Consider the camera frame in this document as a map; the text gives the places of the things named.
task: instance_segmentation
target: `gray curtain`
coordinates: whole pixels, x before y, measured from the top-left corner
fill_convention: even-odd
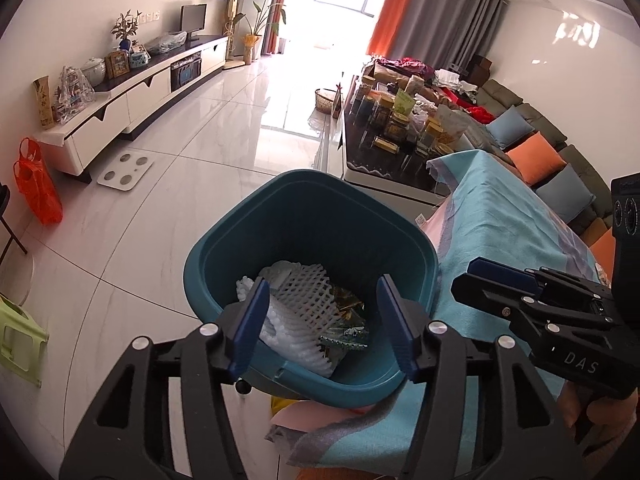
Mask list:
[[[411,0],[389,59],[413,57],[435,69],[466,69],[484,56],[504,15],[506,0]]]

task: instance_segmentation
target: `fan stand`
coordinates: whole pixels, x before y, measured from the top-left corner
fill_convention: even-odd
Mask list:
[[[238,13],[238,0],[227,0],[226,1],[226,22],[225,22],[225,31],[224,34],[228,38],[226,42],[226,54],[225,59],[226,63],[222,67],[222,70],[229,70],[231,68],[238,68],[239,66],[244,66],[244,61],[234,59],[231,53],[234,50],[234,18]]]

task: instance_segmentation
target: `potted plant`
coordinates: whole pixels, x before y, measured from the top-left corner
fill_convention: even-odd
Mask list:
[[[116,20],[116,24],[113,25],[111,33],[120,41],[120,48],[127,52],[131,49],[130,36],[135,36],[138,31],[138,18],[140,17],[139,10],[137,15],[131,13],[131,9],[127,11],[127,15],[120,13],[120,17]]]
[[[234,26],[244,18],[249,25],[249,33],[245,35],[243,38],[244,41],[244,62],[249,65],[254,60],[254,47],[255,44],[260,41],[262,37],[262,32],[267,28],[271,27],[276,35],[280,30],[280,18],[282,18],[282,23],[287,24],[287,13],[284,10],[284,4],[269,4],[267,5],[267,0],[264,0],[262,6],[259,6],[256,2],[254,2],[255,10],[257,11],[257,16],[255,17],[255,23],[251,24],[247,19],[247,16],[242,12],[236,14],[234,18]],[[276,16],[277,20],[274,22],[269,21],[269,14],[271,7],[277,7]]]

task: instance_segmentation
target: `dark countertop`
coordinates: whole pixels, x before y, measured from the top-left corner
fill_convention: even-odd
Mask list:
[[[372,145],[373,139],[382,134],[379,131],[369,130],[366,124],[357,124],[355,113],[351,114],[350,101],[354,81],[355,78],[347,94],[344,108],[347,167],[351,171],[385,178],[441,196],[449,195],[449,189],[437,184],[429,174],[425,166],[426,159],[415,154],[413,150],[403,151],[401,146],[400,152],[394,155]]]
[[[110,92],[111,90],[116,88],[116,86],[119,86],[125,81],[131,79],[132,77],[137,76],[139,73],[152,68],[154,65],[160,64],[163,61],[166,61],[167,59],[171,59],[172,57],[180,56],[180,54],[185,54],[194,47],[200,46],[205,43],[211,43],[212,41],[217,41],[222,38],[225,38],[225,36],[218,36],[218,35],[196,36],[193,39],[193,41],[189,41],[185,43],[183,46],[174,48],[173,50],[170,50],[169,52],[165,52],[164,54],[157,54],[155,56],[151,56],[149,63],[146,64],[145,66],[141,66],[140,68],[134,68],[133,70],[130,70],[128,73],[126,73],[125,75],[121,75],[120,77],[117,77],[114,79],[106,79],[103,83],[100,83],[97,87],[95,87],[94,91]]]

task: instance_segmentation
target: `blanket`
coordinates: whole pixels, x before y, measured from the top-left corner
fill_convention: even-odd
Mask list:
[[[521,180],[482,151],[454,153],[428,163],[451,190],[423,228],[439,260],[432,319],[463,336],[493,341],[510,333],[505,320],[457,303],[451,282],[478,256],[525,269],[546,266],[597,280],[588,248]],[[529,351],[524,341],[519,344]],[[563,380],[539,370],[557,397]],[[267,438],[298,467],[344,466],[398,476],[425,391],[405,383],[363,415],[297,402],[278,412]],[[468,378],[463,438],[456,474],[470,469],[476,439],[478,383]]]

